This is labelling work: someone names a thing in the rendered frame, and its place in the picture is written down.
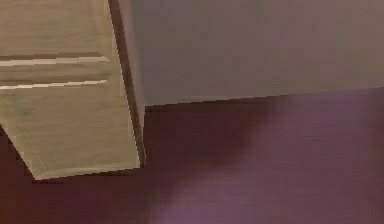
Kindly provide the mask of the light wooden room door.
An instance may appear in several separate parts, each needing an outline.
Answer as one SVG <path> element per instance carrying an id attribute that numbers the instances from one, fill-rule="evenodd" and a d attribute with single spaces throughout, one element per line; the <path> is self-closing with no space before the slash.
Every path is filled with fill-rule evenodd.
<path id="1" fill-rule="evenodd" d="M 142 167 L 144 114 L 131 0 L 0 0 L 0 126 L 35 179 Z"/>

